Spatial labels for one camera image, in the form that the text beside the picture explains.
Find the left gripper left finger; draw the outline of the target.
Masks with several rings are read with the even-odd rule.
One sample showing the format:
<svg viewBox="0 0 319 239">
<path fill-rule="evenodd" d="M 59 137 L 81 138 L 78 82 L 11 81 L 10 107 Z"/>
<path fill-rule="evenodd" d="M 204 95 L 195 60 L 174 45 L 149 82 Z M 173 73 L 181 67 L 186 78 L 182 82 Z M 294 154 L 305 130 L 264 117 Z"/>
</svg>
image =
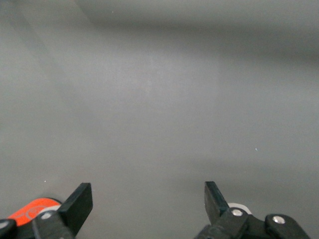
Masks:
<svg viewBox="0 0 319 239">
<path fill-rule="evenodd" d="M 36 239 L 74 239 L 93 208 L 90 183 L 81 183 L 57 210 L 40 213 L 32 220 Z"/>
</svg>

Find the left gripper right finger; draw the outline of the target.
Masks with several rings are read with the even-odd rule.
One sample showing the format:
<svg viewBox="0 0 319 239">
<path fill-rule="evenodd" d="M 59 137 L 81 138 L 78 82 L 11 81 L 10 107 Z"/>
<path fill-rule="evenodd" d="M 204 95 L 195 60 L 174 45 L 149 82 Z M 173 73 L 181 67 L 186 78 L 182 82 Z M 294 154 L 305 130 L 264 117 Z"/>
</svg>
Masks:
<svg viewBox="0 0 319 239">
<path fill-rule="evenodd" d="M 229 207 L 215 182 L 205 182 L 204 205 L 210 224 L 197 239 L 240 239 L 248 228 L 248 214 L 243 209 Z"/>
</svg>

